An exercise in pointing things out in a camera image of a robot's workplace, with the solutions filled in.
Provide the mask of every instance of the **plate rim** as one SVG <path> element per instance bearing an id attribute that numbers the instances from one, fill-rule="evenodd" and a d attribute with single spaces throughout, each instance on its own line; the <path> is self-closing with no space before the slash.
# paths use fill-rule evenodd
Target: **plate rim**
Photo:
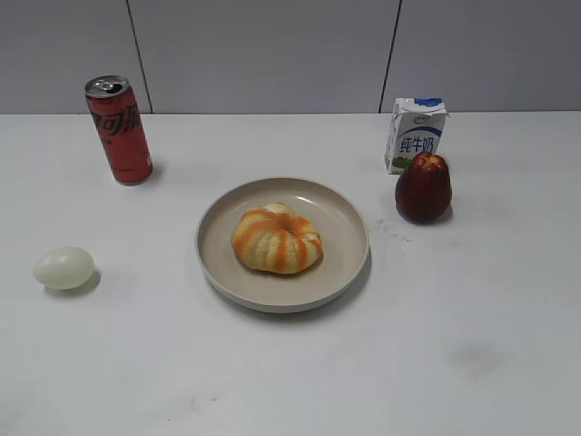
<path id="1" fill-rule="evenodd" d="M 226 196 L 234 193 L 235 191 L 237 191 L 241 188 L 244 188 L 244 187 L 246 187 L 250 184 L 253 184 L 253 183 L 267 182 L 267 181 L 272 181 L 272 180 L 292 180 L 292 181 L 299 181 L 299 182 L 304 182 L 304 183 L 316 184 L 316 185 L 318 185 L 322 188 L 325 188 L 325 189 L 331 191 L 332 193 L 335 193 L 336 195 L 338 195 L 338 197 L 343 199 L 343 201 L 345 201 L 350 206 L 350 208 L 355 212 L 355 214 L 359 218 L 359 221 L 363 225 L 363 231 L 365 233 L 365 255 L 363 256 L 363 259 L 359 263 L 359 266 L 358 266 L 356 272 L 336 292 L 333 292 L 330 295 L 327 295 L 327 296 L 322 297 L 322 298 L 310 300 L 308 302 L 301 302 L 301 303 L 295 303 L 295 304 L 268 304 L 265 302 L 256 302 L 256 301 L 251 300 L 251 299 L 242 298 L 241 296 L 232 292 L 227 287 L 221 285 L 213 277 L 213 275 L 208 271 L 208 268 L 206 267 L 206 265 L 202 259 L 202 253 L 201 253 L 201 247 L 199 244 L 199 240 L 200 240 L 200 229 L 202 228 L 202 224 L 204 223 L 204 221 L 205 221 L 206 217 L 208 216 L 208 214 L 210 213 L 210 211 L 215 207 L 215 205 L 220 200 L 222 200 Z M 310 309 L 315 309 L 317 307 L 320 307 L 321 305 L 326 304 L 327 302 L 330 302 L 330 301 L 334 300 L 335 298 L 339 297 L 359 277 L 359 275 L 361 274 L 361 272 L 365 268 L 365 265 L 366 265 L 368 258 L 369 258 L 369 251 L 370 251 L 369 227 L 367 225 L 367 222 L 365 221 L 365 218 L 363 218 L 363 215 L 361 214 L 361 212 L 359 211 L 357 206 L 355 206 L 355 204 L 353 204 L 353 202 L 349 198 L 347 198 L 345 195 L 343 195 L 342 193 L 339 193 L 337 190 L 329 187 L 325 183 L 315 182 L 311 179 L 305 179 L 302 177 L 287 177 L 287 176 L 263 177 L 261 179 L 250 180 L 246 183 L 235 186 L 234 188 L 232 188 L 232 189 L 228 190 L 227 192 L 223 193 L 222 195 L 220 195 L 216 200 L 214 200 L 210 204 L 210 206 L 203 213 L 202 218 L 200 218 L 198 225 L 196 227 L 196 234 L 195 234 L 195 238 L 194 238 L 194 249 L 196 251 L 196 257 L 198 258 L 198 264 L 202 267 L 202 271 L 203 271 L 205 278 L 211 282 L 211 284 L 213 285 L 214 288 L 216 288 L 218 291 L 220 291 L 220 293 L 222 295 L 229 298 L 231 301 L 236 302 L 241 306 L 244 306 L 244 307 L 247 307 L 249 309 L 256 310 L 256 311 L 260 311 L 260 312 L 270 312 L 270 313 L 274 313 L 274 312 L 278 312 L 278 313 L 302 312 L 302 311 L 307 311 Z M 270 310 L 268 310 L 268 308 L 277 309 L 277 310 L 270 311 Z"/>

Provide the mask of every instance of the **can pull tab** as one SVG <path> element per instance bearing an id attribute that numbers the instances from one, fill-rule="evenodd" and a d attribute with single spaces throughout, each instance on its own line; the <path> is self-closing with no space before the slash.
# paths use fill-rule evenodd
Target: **can pull tab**
<path id="1" fill-rule="evenodd" d="M 121 84 L 112 84 L 106 80 L 97 80 L 94 86 L 99 89 L 103 89 L 108 94 L 115 94 L 121 91 L 123 86 Z"/>

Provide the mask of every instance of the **gray wall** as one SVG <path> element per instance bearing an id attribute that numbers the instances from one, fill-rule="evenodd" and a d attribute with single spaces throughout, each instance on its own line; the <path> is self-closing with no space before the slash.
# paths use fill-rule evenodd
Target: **gray wall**
<path id="1" fill-rule="evenodd" d="M 581 109 L 581 1 L 403 0 L 382 112 L 396 96 L 451 111 Z"/>
<path id="2" fill-rule="evenodd" d="M 0 8 L 0 114 L 86 113 L 84 84 L 130 78 L 150 112 L 124 0 L 14 0 Z"/>
<path id="3" fill-rule="evenodd" d="M 130 0 L 155 113 L 581 110 L 577 0 Z M 0 114 L 86 113 L 84 83 L 129 77 L 151 107 L 125 0 L 0 13 Z"/>
<path id="4" fill-rule="evenodd" d="M 377 112 L 397 0 L 134 0 L 153 110 Z"/>

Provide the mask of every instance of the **red apple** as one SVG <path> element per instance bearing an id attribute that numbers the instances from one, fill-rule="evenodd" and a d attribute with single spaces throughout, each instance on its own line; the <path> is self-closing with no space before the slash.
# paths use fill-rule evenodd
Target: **red apple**
<path id="1" fill-rule="evenodd" d="M 418 154 L 396 185 L 396 205 L 404 218 L 429 223 L 443 214 L 452 199 L 448 165 L 442 156 Z"/>

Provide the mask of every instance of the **pastry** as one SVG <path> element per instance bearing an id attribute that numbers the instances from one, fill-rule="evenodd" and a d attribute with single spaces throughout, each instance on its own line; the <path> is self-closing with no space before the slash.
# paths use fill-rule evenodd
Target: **pastry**
<path id="1" fill-rule="evenodd" d="M 248 268 L 293 274 L 322 255 L 319 233 L 306 218 L 284 203 L 253 207 L 232 235 L 236 257 Z"/>

